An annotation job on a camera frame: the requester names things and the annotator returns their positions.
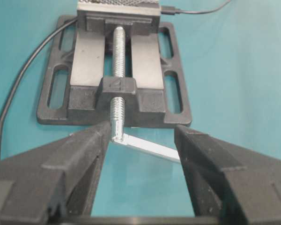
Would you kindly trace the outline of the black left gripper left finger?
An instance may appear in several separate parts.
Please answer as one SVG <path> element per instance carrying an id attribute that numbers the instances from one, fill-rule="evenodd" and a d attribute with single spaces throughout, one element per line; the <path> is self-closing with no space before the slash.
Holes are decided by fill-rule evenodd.
<path id="1" fill-rule="evenodd" d="M 45 225 L 90 215 L 110 122 L 0 160 L 0 225 Z"/>

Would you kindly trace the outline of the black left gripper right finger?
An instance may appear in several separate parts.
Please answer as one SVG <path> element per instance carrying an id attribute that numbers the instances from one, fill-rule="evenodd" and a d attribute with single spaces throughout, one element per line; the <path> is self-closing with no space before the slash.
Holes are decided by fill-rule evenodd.
<path id="1" fill-rule="evenodd" d="M 281 225 L 281 160 L 179 125 L 174 142 L 194 214 L 219 225 Z"/>

